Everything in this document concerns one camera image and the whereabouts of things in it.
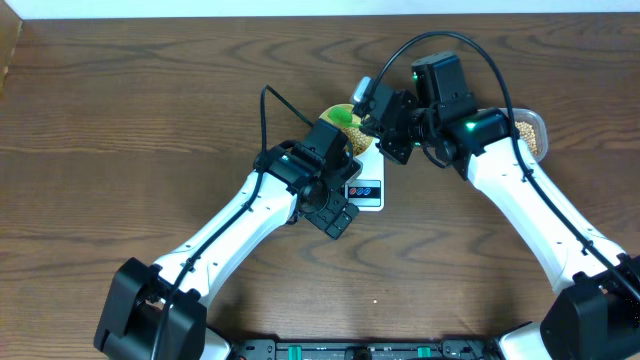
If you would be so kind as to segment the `yellow plastic bowl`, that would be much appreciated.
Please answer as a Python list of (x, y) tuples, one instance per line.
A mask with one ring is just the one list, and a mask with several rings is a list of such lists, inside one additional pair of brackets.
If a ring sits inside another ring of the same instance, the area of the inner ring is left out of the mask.
[(337, 127), (340, 131), (342, 131), (348, 137), (349, 141), (351, 142), (351, 144), (353, 146), (353, 150), (354, 150), (354, 155), (355, 156), (359, 156), (359, 155), (363, 154), (372, 145), (373, 138), (372, 137), (368, 137), (368, 136), (364, 135), (363, 133), (361, 133), (359, 131), (359, 128), (341, 128), (341, 127), (338, 127), (333, 122), (331, 122), (327, 118), (327, 114), (328, 114), (329, 110), (334, 106), (341, 106), (343, 108), (346, 108), (346, 109), (350, 110), (351, 113), (355, 117), (355, 121), (361, 123), (362, 119), (359, 116), (357, 116), (357, 115), (355, 115), (353, 113), (354, 106), (352, 104), (333, 105), (333, 106), (331, 106), (330, 108), (326, 109), (324, 112), (321, 113), (320, 119), (324, 120), (324, 121), (327, 121), (330, 124), (334, 125), (335, 127)]

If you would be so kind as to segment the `green plastic measuring scoop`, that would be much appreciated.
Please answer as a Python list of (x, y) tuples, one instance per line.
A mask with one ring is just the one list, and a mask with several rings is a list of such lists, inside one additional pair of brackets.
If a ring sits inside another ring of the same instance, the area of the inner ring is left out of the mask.
[(355, 121), (351, 111), (341, 106), (332, 107), (327, 118), (341, 128), (359, 128), (361, 126), (360, 122)]

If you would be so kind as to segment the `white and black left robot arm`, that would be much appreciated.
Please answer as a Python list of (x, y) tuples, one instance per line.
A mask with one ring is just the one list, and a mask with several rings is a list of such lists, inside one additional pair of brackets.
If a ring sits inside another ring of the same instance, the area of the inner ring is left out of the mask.
[(337, 239), (358, 208), (342, 194), (361, 172), (348, 137), (324, 120), (301, 141), (263, 150), (239, 192), (202, 229), (145, 265), (114, 274), (94, 335), (110, 359), (225, 359), (230, 344), (207, 326), (217, 293), (270, 233), (305, 218)]

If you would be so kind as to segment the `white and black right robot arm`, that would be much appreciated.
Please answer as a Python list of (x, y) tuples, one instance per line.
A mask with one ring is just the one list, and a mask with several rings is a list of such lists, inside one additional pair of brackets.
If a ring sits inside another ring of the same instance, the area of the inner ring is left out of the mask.
[(510, 110), (479, 109), (459, 57), (415, 61), (414, 91), (365, 78), (352, 101), (364, 133), (405, 164), (415, 148), (453, 167), (503, 213), (555, 293), (544, 319), (496, 340), (504, 359), (625, 359), (639, 351), (639, 261), (573, 206), (517, 136)]

